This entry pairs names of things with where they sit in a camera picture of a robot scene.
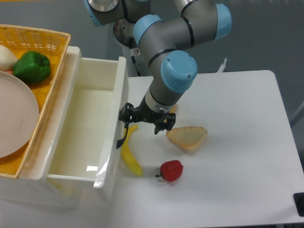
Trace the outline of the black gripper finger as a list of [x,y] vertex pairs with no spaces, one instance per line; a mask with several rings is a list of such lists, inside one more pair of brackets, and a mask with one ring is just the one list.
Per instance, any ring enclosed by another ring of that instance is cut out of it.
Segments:
[[124,128],[128,128],[130,123],[139,122],[138,107],[134,107],[131,103],[126,103],[119,111],[119,121],[124,123]]
[[170,131],[176,122],[176,114],[175,113],[165,113],[162,114],[154,121],[154,134],[158,134],[159,131]]

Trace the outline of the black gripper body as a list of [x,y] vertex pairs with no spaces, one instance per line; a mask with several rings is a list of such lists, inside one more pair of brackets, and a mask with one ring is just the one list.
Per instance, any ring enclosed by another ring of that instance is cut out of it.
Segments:
[[158,110],[158,112],[154,112],[146,105],[141,105],[137,107],[137,111],[135,113],[135,122],[145,122],[154,125],[160,125],[166,118],[167,113],[163,110]]

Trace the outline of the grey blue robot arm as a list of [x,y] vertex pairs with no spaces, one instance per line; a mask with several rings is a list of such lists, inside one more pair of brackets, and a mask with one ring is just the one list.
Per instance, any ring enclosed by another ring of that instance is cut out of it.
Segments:
[[148,0],[87,0],[85,6],[95,24],[123,23],[120,43],[137,47],[153,76],[138,107],[127,103],[119,120],[125,125],[154,124],[155,133],[171,130],[176,116],[172,108],[190,88],[198,65],[187,49],[218,40],[230,33],[232,16],[228,7],[210,0],[176,0],[180,16],[164,22],[151,11]]

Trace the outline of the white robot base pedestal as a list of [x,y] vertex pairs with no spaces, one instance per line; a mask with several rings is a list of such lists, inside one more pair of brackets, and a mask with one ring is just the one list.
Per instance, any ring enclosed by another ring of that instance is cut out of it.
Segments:
[[126,65],[129,77],[151,76],[148,65],[141,55],[133,37],[134,24],[126,19],[114,23],[113,34],[122,47],[123,56],[126,58]]

